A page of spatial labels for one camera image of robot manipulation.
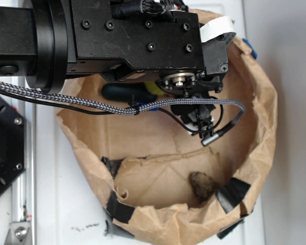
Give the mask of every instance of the braided cable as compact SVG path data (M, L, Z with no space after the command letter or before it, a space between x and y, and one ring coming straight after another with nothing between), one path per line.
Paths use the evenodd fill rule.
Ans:
M246 108L245 106L237 101L237 100L218 100L218 99L171 99L171 100L163 100L163 101L156 101L153 103L149 103L146 105L141 105L138 107L129 107L129 108L119 108L115 106L111 106L105 103L82 99L78 97L72 97L63 94L45 94L42 91L19 87L16 85L0 82L0 91L5 91L13 94L18 94L27 97L33 97L41 100L47 101L55 101L55 102L63 102L63 103L70 103L80 106L86 106L90 108L95 108L103 111L107 111L113 114L119 115L137 115L139 113L149 111L152 109L164 107L164 106L171 106L171 105L235 105L241 109L241 112L233 120L236 123L239 118L245 113Z

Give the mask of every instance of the black tape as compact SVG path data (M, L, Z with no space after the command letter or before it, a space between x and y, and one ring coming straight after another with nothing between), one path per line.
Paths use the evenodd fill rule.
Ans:
M217 190L215 195L223 207L223 210L226 213L230 213L243 201L250 187L250 184L232 178L226 185Z
M105 164L107 169L110 171L112 178L115 178L118 170L121 166L123 159L121 160L109 160L107 157L102 157L101 162Z
M117 193L111 192L107 212L109 215L119 222L128 224L129 220L132 218L135 208L121 203L117 198Z
M229 227L226 227L224 229L222 229L217 236L222 240L224 239L226 236L229 235L230 232L232 232L234 230L234 228L236 228L239 224L244 223L244 218L247 217L247 215L242 216L240 220L238 220L237 222L235 222L233 225L230 225Z
M107 219L106 219L107 229L106 229L105 235L112 234L112 235L122 236L125 238L134 239L135 236L133 234L129 233L122 227L119 227L112 222L113 218L108 214L107 211L106 211L106 215L107 215Z

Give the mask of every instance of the paper bag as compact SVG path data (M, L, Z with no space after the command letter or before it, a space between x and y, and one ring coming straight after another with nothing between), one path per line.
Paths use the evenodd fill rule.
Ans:
M203 23L218 17L192 12ZM239 38L228 47L229 72L223 92L217 94L241 101L247 112L205 148L198 136L159 111L137 116L58 112L80 167L113 224L152 244L191 245L252 213L272 166L277 94L251 51ZM100 93L104 84L99 75L69 80L63 93L127 107L106 101ZM221 126L237 113L237 108L225 106ZM102 157L124 159L115 178ZM222 188L200 204L188 179L192 172L213 177Z

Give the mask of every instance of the white wall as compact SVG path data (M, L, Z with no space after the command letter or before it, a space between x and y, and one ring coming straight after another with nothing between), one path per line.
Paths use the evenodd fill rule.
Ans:
M269 245L306 244L306 0L243 0L246 34L279 93L274 167L262 192Z

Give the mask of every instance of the metal bracket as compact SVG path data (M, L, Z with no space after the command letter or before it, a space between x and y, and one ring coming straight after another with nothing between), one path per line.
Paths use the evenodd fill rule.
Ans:
M31 222L11 223L5 245L32 245Z

